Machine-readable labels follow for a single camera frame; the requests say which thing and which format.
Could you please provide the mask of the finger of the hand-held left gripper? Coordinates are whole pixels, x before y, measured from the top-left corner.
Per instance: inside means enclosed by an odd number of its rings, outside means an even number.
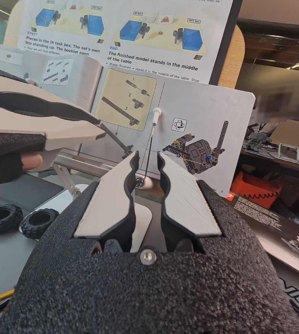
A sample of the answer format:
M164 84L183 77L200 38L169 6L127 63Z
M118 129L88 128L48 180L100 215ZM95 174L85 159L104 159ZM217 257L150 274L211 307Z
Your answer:
M3 76L0 76L0 108L25 116L57 117L100 124L99 119L80 106L34 85Z
M43 171L51 167L64 148L99 140L106 135L101 127L88 121L25 116L3 108L0 108L0 133L44 136L43 162L30 171Z

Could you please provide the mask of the dark toy set box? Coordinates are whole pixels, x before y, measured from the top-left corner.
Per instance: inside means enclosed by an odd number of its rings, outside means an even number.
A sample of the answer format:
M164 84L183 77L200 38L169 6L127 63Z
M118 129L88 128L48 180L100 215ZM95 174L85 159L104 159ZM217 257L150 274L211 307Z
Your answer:
M299 316L299 224L229 192L226 198L252 228L277 272L286 298Z

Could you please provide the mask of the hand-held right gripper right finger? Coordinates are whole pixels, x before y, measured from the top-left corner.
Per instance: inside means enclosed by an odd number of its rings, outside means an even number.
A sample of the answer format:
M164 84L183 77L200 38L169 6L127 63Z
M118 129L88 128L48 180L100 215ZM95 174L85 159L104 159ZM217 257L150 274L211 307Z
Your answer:
M198 179L163 152L157 153L161 200L161 230L168 252L185 248L202 252L200 239L222 237L222 228Z

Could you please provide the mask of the white booklet stand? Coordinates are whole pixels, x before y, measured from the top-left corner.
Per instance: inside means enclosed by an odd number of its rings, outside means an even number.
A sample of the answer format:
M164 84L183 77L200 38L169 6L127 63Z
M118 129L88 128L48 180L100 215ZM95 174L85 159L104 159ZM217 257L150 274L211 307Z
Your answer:
M135 151L138 151L136 146L135 148L130 149L130 153L124 157L127 158L130 154ZM136 188L149 185L148 181L146 181L145 174L141 174L141 172L136 172ZM100 181L92 182L90 185L80 185L80 190L75 189L72 196L73 201L66 201L63 202L63 211L60 211L59 216L52 222L52 224L48 227L48 229L44 232L43 236L40 239L40 242L47 242L47 245L50 249L52 247L56 247L57 244L66 244L66 243L73 243L76 242L78 244L84 244L85 242L91 242L93 244L91 253L101 253L105 248L109 248L109 245L112 248L117 248L118 252L123 252L121 246L119 245L117 240L108 240L105 246L102 246L101 243L95 239L76 239L73 237L73 234L78 226L78 223L87 208L87 205ZM135 215L136 215L136 226L135 231L132 235L132 248L130 251L138 251L140 245L143 241L143 238L147 232L147 228L152 220L152 212L145 206L140 204L134 203L135 207Z

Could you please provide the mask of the clear acrylic frame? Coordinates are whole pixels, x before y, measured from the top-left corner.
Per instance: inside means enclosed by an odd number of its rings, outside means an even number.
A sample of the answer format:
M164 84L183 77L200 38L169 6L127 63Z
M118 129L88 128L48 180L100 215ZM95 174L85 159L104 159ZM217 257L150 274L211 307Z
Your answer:
M299 147L280 143L278 145L278 159L285 161L299 161Z

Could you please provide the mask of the person's left hand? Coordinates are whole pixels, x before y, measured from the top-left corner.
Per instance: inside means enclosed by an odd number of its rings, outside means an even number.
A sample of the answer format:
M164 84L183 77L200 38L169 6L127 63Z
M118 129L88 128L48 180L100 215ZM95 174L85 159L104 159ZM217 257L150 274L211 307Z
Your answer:
M43 163L43 158L39 153L23 153L21 154L22 169L24 171L38 168Z

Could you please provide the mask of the brown cardboard box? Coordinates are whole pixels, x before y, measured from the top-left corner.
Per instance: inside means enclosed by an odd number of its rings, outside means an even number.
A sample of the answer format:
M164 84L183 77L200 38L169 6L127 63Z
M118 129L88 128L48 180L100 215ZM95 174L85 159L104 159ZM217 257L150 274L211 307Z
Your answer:
M270 136L272 144L289 144L299 147L299 121L287 120L280 122Z

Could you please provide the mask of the building instruction booklet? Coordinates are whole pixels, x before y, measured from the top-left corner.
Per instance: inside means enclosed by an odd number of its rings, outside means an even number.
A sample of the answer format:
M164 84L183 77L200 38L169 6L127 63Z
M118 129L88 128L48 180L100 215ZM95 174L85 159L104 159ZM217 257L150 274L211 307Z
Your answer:
M255 97L252 93L103 66L84 55L0 45L0 70L90 112L112 134L65 152L115 166L138 151L139 173L159 178L156 152L226 197Z

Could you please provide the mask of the wooden side table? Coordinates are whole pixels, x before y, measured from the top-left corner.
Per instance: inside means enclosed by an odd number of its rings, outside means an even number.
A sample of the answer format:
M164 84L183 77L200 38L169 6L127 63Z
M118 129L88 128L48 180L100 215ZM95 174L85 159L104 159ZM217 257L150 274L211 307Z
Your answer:
M264 157L261 155L257 155L253 152L247 152L244 150L241 150L239 160L241 160L242 164L247 164L252 166L260 166L260 167L271 166L273 169L275 169L275 167L282 167L299 171L298 163L284 161L277 158Z

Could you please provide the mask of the grey built toy walker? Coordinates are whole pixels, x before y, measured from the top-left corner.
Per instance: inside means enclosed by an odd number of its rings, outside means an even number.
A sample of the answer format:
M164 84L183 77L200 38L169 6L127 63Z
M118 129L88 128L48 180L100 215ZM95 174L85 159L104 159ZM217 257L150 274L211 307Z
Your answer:
M265 133L254 132L250 134L249 139L247 143L243 145L243 148L258 153L261 145L268 143L272 143L272 139Z

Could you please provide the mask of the black backing board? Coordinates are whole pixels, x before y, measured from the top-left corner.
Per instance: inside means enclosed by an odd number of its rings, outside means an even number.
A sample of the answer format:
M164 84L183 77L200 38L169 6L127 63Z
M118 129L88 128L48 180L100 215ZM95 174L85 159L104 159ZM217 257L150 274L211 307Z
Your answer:
M224 66L224 62L226 60L227 52L230 46L230 42L232 39L232 35L235 30L235 26L239 17L242 3L243 0L234 0L232 2L231 10L222 36L221 44L218 49L216 61L214 63L213 71L209 80L210 85L214 86L218 85L222 69Z

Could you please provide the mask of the red plastic crate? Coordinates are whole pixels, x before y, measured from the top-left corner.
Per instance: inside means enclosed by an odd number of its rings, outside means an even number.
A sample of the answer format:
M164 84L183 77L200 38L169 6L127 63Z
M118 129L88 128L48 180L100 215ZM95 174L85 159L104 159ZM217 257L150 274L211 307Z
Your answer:
M241 197L269 209L280 196L283 186L279 182L266 181L240 171L231 185L231 191Z

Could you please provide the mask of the dark grey flat pad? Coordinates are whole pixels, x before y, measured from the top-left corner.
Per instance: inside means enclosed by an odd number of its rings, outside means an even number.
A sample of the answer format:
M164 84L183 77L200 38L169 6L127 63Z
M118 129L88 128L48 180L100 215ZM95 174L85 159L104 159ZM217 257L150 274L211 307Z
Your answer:
M24 174L14 181L0 184L0 205L37 207L63 191L60 185Z

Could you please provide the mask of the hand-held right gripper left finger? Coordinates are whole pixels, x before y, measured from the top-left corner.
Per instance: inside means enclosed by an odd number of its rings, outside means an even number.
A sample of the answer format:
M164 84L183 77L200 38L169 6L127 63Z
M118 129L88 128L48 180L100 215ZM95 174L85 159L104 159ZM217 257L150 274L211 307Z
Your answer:
M95 239L102 246L114 239L123 252L130 252L136 226L132 193L138 168L139 152L135 151L100 179L73 234L74 238Z

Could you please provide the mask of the black toy tyre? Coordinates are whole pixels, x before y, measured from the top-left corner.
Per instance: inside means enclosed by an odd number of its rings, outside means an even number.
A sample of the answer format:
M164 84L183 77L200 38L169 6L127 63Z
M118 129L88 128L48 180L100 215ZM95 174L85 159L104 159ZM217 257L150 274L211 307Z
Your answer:
M22 221L22 235L33 240L40 239L58 216L59 212L51 208L34 211Z
M0 234L18 229L23 219L22 209L13 204L0 206Z

